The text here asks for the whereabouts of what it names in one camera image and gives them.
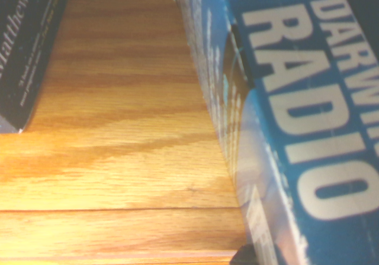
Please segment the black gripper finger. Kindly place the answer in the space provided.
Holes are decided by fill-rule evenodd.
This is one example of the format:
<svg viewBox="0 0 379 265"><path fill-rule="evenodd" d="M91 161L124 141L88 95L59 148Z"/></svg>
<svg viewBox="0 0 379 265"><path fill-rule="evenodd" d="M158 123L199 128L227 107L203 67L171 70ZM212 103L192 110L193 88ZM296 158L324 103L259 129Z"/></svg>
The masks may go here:
<svg viewBox="0 0 379 265"><path fill-rule="evenodd" d="M258 265L258 257L253 244L245 244L232 257L232 265Z"/></svg>

